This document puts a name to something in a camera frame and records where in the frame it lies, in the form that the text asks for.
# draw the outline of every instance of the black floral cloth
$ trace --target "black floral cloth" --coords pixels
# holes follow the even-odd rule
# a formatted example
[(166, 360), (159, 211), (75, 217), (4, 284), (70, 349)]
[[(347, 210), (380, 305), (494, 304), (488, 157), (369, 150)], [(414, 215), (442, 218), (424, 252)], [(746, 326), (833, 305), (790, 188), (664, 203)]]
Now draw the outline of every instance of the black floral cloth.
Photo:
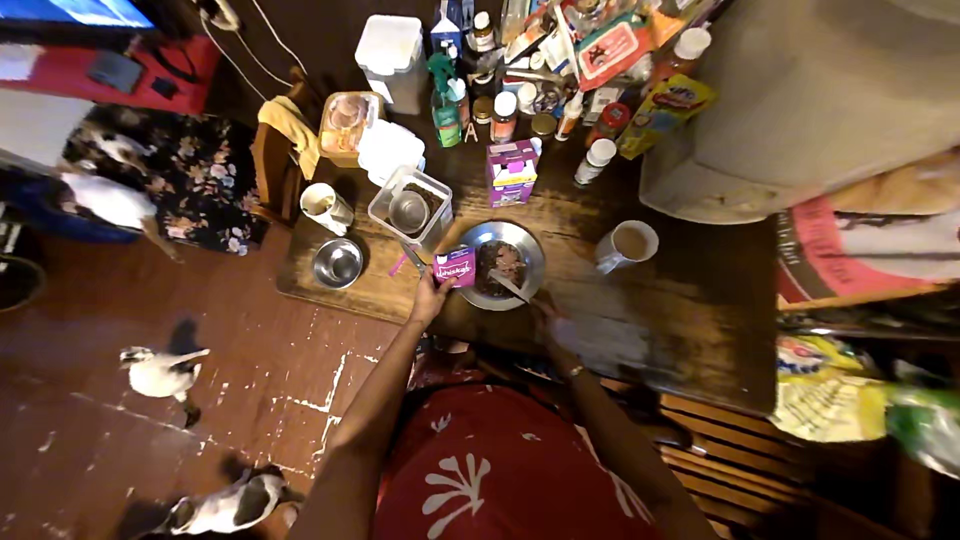
[[(147, 174), (108, 156), (94, 131), (139, 143)], [(269, 226), (250, 213), (258, 201), (252, 142), (251, 128), (217, 116), (98, 105), (67, 139), (62, 157), (146, 191), (160, 233), (171, 240), (245, 255)]]

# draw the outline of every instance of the wooden floor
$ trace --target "wooden floor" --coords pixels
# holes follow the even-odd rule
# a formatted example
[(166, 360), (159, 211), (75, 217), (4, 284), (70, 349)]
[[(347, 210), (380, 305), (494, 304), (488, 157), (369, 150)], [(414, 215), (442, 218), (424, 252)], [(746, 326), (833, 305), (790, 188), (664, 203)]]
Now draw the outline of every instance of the wooden floor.
[[(184, 265), (146, 241), (42, 240), (47, 289), (0, 313), (0, 538), (129, 538), (178, 497), (226, 486), (235, 460), (273, 462), (306, 490), (396, 332), (277, 294), (277, 227), (242, 258), (181, 247)], [(118, 353), (191, 328), (212, 353), (192, 392), (204, 416), (186, 431), (173, 400), (129, 389)], [(283, 532), (274, 515), (252, 537)]]

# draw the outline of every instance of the screen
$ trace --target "screen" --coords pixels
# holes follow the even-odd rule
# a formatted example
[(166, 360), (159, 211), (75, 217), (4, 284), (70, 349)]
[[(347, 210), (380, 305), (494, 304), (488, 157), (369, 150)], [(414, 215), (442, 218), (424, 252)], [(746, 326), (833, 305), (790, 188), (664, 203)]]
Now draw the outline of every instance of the screen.
[(131, 0), (3, 0), (0, 21), (75, 22), (88, 26), (154, 28)]

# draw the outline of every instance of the television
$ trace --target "television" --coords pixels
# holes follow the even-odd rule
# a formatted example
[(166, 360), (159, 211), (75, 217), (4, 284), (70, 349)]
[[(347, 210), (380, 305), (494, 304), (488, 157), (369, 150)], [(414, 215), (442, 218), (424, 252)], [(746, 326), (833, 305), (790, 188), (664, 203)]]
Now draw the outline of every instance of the television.
[(0, 43), (126, 49), (137, 35), (159, 34), (141, 0), (2, 0)]

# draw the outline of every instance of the white mug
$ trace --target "white mug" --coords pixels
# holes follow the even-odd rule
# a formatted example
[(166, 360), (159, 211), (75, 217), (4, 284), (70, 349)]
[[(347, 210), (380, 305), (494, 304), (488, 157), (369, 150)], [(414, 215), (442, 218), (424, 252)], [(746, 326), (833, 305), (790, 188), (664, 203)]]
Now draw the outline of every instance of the white mug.
[[(640, 233), (646, 241), (643, 251), (635, 250), (636, 246), (617, 245), (617, 240), (623, 243), (624, 231), (631, 229)], [(642, 221), (624, 221), (607, 233), (600, 243), (597, 244), (595, 256), (597, 261), (597, 271), (601, 274), (610, 274), (614, 268), (627, 266), (636, 262), (644, 261), (657, 252), (660, 246), (660, 238), (653, 227), (650, 227)]]
[(308, 186), (300, 196), (300, 209), (307, 217), (327, 227), (337, 236), (346, 234), (347, 227), (353, 223), (353, 209), (328, 184), (316, 183)]

